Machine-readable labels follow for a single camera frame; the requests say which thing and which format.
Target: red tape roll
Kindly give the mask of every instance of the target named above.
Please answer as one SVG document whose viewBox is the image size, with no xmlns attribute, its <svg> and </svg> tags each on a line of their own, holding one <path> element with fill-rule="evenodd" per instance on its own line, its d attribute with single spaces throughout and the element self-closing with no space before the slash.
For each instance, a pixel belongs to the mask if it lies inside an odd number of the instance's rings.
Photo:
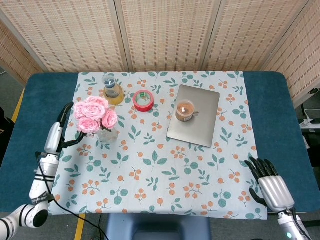
<svg viewBox="0 0 320 240">
<path fill-rule="evenodd" d="M 134 94 L 132 100 L 135 109 L 137 109 L 139 112 L 148 112 L 153 108 L 155 104 L 154 96 L 148 90 L 137 91 Z"/>
</svg>

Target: blue table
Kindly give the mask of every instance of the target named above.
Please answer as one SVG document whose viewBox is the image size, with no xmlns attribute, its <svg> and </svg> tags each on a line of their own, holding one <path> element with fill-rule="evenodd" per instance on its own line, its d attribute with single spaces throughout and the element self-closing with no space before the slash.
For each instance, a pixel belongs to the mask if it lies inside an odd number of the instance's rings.
<svg viewBox="0 0 320 240">
<path fill-rule="evenodd" d="M 0 211 L 30 203 L 37 168 L 49 130 L 73 100 L 77 73 L 40 73 L 26 86 L 20 113 L 0 169 Z M 320 208 L 320 192 L 309 161 L 285 77 L 277 72 L 244 72 L 256 148 L 286 181 L 299 212 Z"/>
</svg>

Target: robotic arm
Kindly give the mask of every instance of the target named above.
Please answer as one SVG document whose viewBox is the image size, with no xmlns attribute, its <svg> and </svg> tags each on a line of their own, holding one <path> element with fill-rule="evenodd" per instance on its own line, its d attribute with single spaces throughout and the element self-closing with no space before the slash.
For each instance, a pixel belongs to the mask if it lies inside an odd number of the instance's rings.
<svg viewBox="0 0 320 240">
<path fill-rule="evenodd" d="M 29 193 L 32 205 L 22 205 L 9 216 L 0 219 L 0 240 L 11 239 L 17 233 L 18 227 L 36 229 L 46 222 L 48 203 L 54 200 L 51 190 L 59 165 L 59 155 L 63 148 L 78 144 L 86 135 L 81 132 L 76 140 L 68 142 L 65 142 L 62 136 L 67 114 L 73 105 L 73 102 L 68 103 L 51 127 L 44 147 L 45 152 L 36 152 L 39 167 Z"/>
<path fill-rule="evenodd" d="M 282 228 L 285 236 L 293 240 L 311 240 L 308 231 L 302 223 L 300 217 L 296 215 L 294 208 L 295 201 L 281 176 L 278 175 L 275 166 L 267 159 L 255 159 L 245 161 L 250 168 L 254 178 L 261 188 L 262 195 L 260 198 L 256 192 L 250 188 L 250 194 L 253 199 L 273 212 L 278 213 L 278 223 Z"/>
</svg>

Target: yellow floor tape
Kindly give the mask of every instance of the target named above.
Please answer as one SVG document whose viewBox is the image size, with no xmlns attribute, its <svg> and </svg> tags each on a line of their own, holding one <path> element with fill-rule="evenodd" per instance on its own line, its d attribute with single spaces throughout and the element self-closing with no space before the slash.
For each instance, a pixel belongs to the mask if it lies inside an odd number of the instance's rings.
<svg viewBox="0 0 320 240">
<path fill-rule="evenodd" d="M 25 93 L 25 89 L 23 89 L 23 91 L 21 93 L 20 99 L 18 101 L 18 104 L 16 105 L 16 108 L 14 110 L 14 113 L 13 113 L 13 116 L 11 119 L 14 123 L 16 123 L 16 121 L 17 121 L 18 114 L 19 114 L 20 107 L 21 107 L 21 103 L 22 103 L 22 99 L 24 98 L 24 93 Z"/>
<path fill-rule="evenodd" d="M 85 219 L 86 218 L 86 214 L 80 214 L 79 217 Z M 82 219 L 78 219 L 78 225 L 76 226 L 76 231 L 75 231 L 75 236 L 74 236 L 74 240 L 81 240 L 82 237 L 82 232 L 84 230 L 84 225 L 85 225 L 85 221 L 83 221 Z"/>
</svg>

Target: pink rose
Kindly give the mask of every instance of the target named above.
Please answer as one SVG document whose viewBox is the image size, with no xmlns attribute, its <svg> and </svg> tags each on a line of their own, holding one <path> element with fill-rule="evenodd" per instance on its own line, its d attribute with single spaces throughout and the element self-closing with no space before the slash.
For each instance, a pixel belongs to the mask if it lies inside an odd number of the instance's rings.
<svg viewBox="0 0 320 240">
<path fill-rule="evenodd" d="M 109 102 L 104 97 L 90 96 L 85 101 L 85 103 L 97 103 L 104 106 L 105 110 L 108 109 Z"/>
<path fill-rule="evenodd" d="M 79 120 L 78 131 L 85 134 L 96 133 L 100 129 L 100 123 L 89 117 L 82 117 Z"/>
<path fill-rule="evenodd" d="M 83 112 L 82 112 L 84 105 L 85 105 L 85 103 L 83 101 L 77 102 L 74 105 L 74 108 L 73 108 L 73 112 L 74 113 L 73 113 L 73 115 L 77 120 L 79 120 L 80 118 L 85 116 L 83 114 Z"/>
<path fill-rule="evenodd" d="M 118 121 L 118 116 L 115 111 L 108 109 L 102 118 L 102 125 L 107 129 L 112 129 Z"/>
<path fill-rule="evenodd" d="M 87 102 L 82 107 L 82 114 L 92 120 L 100 121 L 106 114 L 105 106 L 96 102 Z"/>
</svg>

